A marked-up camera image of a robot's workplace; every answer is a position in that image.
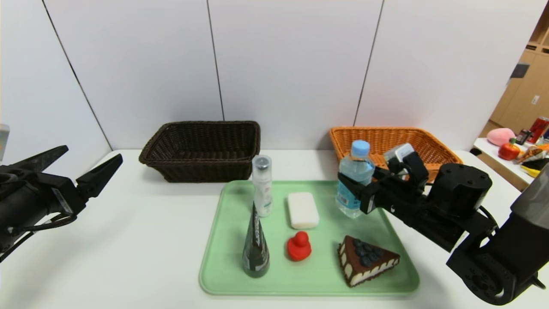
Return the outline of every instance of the pink plush toy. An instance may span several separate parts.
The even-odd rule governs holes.
[[[514,137],[515,137],[515,134],[511,129],[499,128],[499,129],[494,129],[488,132],[486,139],[488,139],[488,142],[496,146],[501,146],[505,143],[508,143],[509,139],[512,139]]]

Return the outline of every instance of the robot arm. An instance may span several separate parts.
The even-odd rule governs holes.
[[[69,149],[59,146],[12,165],[0,166],[0,262],[40,230],[76,220],[90,197],[97,197],[122,164],[118,154],[72,180],[43,173]],[[45,216],[59,213],[35,225]]]
[[[400,147],[411,148],[409,144]],[[389,170],[377,167],[376,181],[366,186],[338,175],[361,201],[362,212],[383,208],[452,252],[446,265],[490,304],[507,304],[531,285],[545,288],[537,272],[549,261],[549,168],[517,198],[499,228],[481,206],[492,186],[486,173],[462,164],[444,164],[425,195],[429,174],[422,160],[415,151],[400,153],[405,155],[398,156],[394,149],[386,153]],[[456,247],[464,232],[468,236]],[[485,239],[488,243],[481,245]]]

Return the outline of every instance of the rubber duck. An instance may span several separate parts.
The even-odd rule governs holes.
[[[311,255],[311,243],[309,236],[304,231],[299,231],[288,240],[288,256],[293,261],[302,261]]]

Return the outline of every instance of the light blue bottle cap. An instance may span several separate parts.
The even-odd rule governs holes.
[[[370,143],[367,141],[356,140],[352,142],[351,155],[357,158],[365,158],[370,152]]]

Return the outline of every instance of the white soap bar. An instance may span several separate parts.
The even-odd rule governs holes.
[[[314,228],[320,220],[315,199],[309,192],[288,194],[288,211],[294,229]]]

